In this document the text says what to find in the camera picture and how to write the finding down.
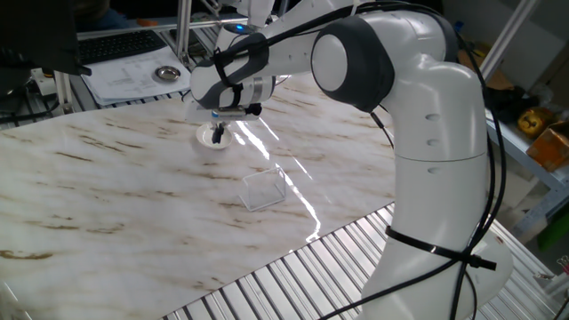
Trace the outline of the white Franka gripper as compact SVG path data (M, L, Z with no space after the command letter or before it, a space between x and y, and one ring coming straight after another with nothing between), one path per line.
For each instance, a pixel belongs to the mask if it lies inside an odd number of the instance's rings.
M200 105L190 94L184 97L187 107L186 121L189 123L220 123L235 121L254 121L260 116L255 115L250 108L242 106L235 108L206 109ZM223 124L216 124L212 133L212 143L219 144L224 134Z

